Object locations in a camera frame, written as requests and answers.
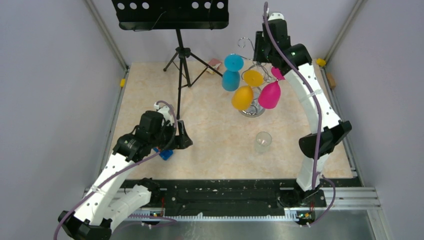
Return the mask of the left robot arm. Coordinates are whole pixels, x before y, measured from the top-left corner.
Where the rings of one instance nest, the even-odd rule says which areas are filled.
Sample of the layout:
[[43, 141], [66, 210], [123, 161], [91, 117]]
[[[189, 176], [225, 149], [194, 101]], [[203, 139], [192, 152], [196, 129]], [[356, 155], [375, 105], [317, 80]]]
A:
[[172, 110], [165, 106], [146, 111], [139, 124], [117, 140], [107, 164], [83, 199], [59, 215], [54, 234], [64, 230], [74, 240], [110, 239], [138, 208], [154, 207], [160, 202], [160, 187], [149, 178], [143, 178], [125, 196], [115, 200], [129, 173], [162, 151], [184, 150], [192, 145], [184, 121], [177, 120]]

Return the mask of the blue orange toy car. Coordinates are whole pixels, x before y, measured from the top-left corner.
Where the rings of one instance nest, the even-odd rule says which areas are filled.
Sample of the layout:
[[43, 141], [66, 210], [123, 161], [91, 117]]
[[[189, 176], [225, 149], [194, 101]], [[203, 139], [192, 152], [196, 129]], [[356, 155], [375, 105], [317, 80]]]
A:
[[162, 160], [167, 161], [169, 158], [172, 157], [172, 155], [174, 154], [173, 150], [162, 150], [160, 151], [158, 148], [153, 148], [153, 150], [158, 153], [159, 152], [159, 156], [161, 157]]

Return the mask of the yellow left edge clamp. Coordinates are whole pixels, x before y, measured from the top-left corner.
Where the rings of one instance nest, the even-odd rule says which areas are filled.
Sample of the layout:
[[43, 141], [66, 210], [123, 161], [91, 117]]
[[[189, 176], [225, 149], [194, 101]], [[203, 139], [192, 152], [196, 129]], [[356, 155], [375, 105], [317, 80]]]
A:
[[121, 79], [121, 81], [120, 81], [119, 86], [120, 86], [121, 88], [123, 88], [123, 87], [125, 86], [125, 84], [126, 84], [126, 79], [125, 79], [125, 78], [122, 78], [122, 79]]

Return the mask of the blue plastic goblet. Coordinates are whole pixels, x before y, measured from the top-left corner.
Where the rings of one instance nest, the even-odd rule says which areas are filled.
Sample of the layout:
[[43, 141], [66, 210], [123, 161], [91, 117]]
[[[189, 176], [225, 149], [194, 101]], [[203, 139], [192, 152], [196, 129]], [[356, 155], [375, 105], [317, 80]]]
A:
[[226, 68], [222, 75], [221, 85], [224, 90], [233, 92], [239, 88], [240, 85], [240, 70], [244, 66], [244, 61], [241, 56], [237, 54], [230, 54], [224, 59], [224, 66]]

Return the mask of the small clear tumbler glass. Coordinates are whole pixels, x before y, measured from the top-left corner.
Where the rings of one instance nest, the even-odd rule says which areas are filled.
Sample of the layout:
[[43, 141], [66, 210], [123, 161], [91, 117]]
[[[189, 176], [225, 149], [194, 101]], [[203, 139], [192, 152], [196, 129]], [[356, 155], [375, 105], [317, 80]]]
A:
[[272, 140], [273, 138], [268, 132], [266, 131], [259, 132], [255, 137], [255, 143], [254, 143], [254, 148], [256, 152], [258, 153], [267, 152], [271, 147]]

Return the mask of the magenta plastic goblet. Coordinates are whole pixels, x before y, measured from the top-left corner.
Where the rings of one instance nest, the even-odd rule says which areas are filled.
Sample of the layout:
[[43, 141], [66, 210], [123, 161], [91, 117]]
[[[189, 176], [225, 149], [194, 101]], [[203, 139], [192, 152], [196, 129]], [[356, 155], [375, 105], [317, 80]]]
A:
[[277, 106], [281, 97], [279, 82], [286, 79], [277, 67], [271, 68], [271, 74], [276, 78], [276, 81], [266, 85], [257, 99], [259, 105], [267, 110], [274, 109]]

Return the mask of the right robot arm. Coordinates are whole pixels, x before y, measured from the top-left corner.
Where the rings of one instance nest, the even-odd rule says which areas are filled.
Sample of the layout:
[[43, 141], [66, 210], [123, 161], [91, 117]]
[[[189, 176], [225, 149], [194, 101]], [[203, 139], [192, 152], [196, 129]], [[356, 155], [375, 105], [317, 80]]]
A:
[[293, 45], [281, 13], [264, 17], [255, 36], [254, 61], [277, 68], [297, 95], [306, 114], [310, 133], [299, 139], [304, 155], [291, 197], [286, 206], [307, 206], [320, 190], [320, 179], [330, 154], [352, 130], [332, 108], [316, 78], [307, 48]]

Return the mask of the orange plastic goblet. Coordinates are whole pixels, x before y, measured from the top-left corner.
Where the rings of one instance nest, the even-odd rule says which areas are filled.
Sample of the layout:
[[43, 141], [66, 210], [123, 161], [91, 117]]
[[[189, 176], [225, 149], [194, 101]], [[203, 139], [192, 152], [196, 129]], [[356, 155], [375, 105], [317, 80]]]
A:
[[239, 87], [231, 99], [232, 106], [239, 111], [245, 111], [250, 107], [254, 99], [253, 88], [264, 83], [263, 75], [257, 70], [247, 70], [242, 77], [246, 85]]

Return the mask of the small pink card box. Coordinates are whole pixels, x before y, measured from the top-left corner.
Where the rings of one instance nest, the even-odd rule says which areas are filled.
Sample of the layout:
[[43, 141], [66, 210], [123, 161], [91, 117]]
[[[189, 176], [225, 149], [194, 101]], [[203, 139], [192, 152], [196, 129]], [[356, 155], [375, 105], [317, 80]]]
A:
[[[211, 59], [207, 64], [209, 65], [209, 66], [211, 66], [213, 69], [215, 69], [215, 70], [219, 70], [219, 68], [220, 68], [220, 66], [222, 65], [222, 61], [221, 60], [218, 60], [218, 59], [216, 59], [216, 58], [213, 58], [213, 59]], [[216, 72], [214, 71], [214, 70], [212, 70], [212, 69], [210, 69], [209, 67], [206, 67], [206, 71], [208, 72], [208, 73], [210, 73], [210, 74], [215, 74]]]

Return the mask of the yellow corner clamp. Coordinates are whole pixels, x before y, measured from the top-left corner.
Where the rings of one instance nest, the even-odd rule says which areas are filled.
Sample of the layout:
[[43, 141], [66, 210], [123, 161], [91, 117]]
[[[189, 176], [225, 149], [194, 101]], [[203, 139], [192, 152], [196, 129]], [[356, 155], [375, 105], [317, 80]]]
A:
[[316, 64], [318, 66], [320, 66], [320, 67], [323, 68], [323, 67], [325, 67], [327, 65], [327, 62], [324, 59], [322, 59], [322, 58], [317, 58], [316, 59]]

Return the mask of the wooden block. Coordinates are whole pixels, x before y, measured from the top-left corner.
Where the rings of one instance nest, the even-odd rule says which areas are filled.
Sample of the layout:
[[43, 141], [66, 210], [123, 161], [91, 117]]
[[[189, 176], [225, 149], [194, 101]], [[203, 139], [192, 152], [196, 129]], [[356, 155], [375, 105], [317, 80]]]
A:
[[327, 72], [326, 78], [327, 78], [328, 85], [329, 85], [330, 89], [334, 90], [335, 87], [337, 86], [337, 83], [336, 83], [334, 76], [330, 72]]

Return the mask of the black music stand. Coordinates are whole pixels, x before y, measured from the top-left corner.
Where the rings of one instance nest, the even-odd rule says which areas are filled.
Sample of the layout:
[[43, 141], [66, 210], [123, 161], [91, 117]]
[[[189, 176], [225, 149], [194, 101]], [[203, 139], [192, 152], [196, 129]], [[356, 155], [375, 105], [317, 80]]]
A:
[[182, 31], [222, 30], [229, 25], [227, 0], [114, 0], [112, 1], [118, 26], [125, 33], [118, 45], [128, 62], [163, 61], [163, 68], [179, 63], [177, 113], [181, 112], [184, 87], [192, 87], [198, 80], [190, 77], [189, 59], [203, 64], [204, 69], [218, 70], [202, 60], [183, 43]]

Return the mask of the chrome wine glass rack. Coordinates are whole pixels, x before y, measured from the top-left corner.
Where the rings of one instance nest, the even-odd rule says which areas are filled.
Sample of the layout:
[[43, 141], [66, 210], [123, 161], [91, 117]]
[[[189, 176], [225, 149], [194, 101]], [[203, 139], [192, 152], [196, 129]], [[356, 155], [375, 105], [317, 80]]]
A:
[[267, 69], [267, 63], [261, 63], [242, 55], [240, 57], [251, 62], [247, 70], [242, 71], [241, 78], [253, 90], [253, 100], [249, 108], [240, 110], [240, 113], [245, 117], [256, 118], [265, 112], [265, 108], [258, 102], [259, 96], [262, 93], [261, 86], [271, 83], [274, 77], [270, 75]]

